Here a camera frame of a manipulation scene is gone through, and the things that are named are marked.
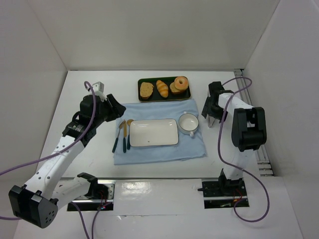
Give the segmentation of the striped bread roll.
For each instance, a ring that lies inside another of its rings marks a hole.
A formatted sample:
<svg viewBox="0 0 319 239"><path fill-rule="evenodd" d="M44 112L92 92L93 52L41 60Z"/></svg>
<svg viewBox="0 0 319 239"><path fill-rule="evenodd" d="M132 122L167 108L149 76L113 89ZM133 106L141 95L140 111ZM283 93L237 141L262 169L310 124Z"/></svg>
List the striped bread roll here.
<svg viewBox="0 0 319 239"><path fill-rule="evenodd" d="M168 97L168 86L161 80L157 80L156 86L157 86L157 90L158 90L159 94L163 98L167 98Z"/></svg>

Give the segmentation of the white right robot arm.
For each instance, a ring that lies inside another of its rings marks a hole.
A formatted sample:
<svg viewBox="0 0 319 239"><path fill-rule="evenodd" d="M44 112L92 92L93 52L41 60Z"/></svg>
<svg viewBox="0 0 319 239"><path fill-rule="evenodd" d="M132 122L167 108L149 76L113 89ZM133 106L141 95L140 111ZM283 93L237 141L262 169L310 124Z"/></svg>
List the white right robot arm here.
<svg viewBox="0 0 319 239"><path fill-rule="evenodd" d="M266 143L266 119L262 107L253 107L238 97L231 97L233 92L224 89L221 82L212 82L208 85L202 116L207 119L208 126L212 127L216 120L221 121L223 116L232 120L231 140L235 147L234 158L231 164L221 170L218 182L215 185L208 183L203 186L204 196L234 196L236 192L243 193L243 169L245 169L255 151Z"/></svg>

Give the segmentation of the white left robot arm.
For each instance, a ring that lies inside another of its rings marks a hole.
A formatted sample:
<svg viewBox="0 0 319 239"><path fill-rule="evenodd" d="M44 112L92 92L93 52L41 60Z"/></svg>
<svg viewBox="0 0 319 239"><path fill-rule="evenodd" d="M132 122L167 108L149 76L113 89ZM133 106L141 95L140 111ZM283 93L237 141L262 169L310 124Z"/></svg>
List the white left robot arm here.
<svg viewBox="0 0 319 239"><path fill-rule="evenodd" d="M73 115L56 147L56 152L23 186L13 186L8 193L13 214L42 229L48 227L59 209L84 196L88 199L106 198L108 188L98 183L97 177L82 172L72 181L60 179L72 161L96 135L103 122L120 118L126 108L113 95L87 95L80 110Z"/></svg>

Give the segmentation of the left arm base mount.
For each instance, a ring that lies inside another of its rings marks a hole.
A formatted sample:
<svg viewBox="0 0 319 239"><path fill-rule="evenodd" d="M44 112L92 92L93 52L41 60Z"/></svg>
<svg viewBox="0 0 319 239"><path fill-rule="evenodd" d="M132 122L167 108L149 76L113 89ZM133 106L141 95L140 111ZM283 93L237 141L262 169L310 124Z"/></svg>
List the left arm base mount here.
<svg viewBox="0 0 319 239"><path fill-rule="evenodd" d="M80 196L72 201L82 212L112 211L114 209L115 181L98 180L92 196Z"/></svg>

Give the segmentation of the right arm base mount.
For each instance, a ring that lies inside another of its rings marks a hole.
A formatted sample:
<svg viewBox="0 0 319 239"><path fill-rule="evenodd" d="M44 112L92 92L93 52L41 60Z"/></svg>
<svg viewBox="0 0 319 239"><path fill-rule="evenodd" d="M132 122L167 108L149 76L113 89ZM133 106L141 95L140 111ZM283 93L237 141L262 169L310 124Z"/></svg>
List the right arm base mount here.
<svg viewBox="0 0 319 239"><path fill-rule="evenodd" d="M228 183L219 179L202 179L202 186L197 189L202 192L205 209L222 209L249 207L246 186L243 179Z"/></svg>

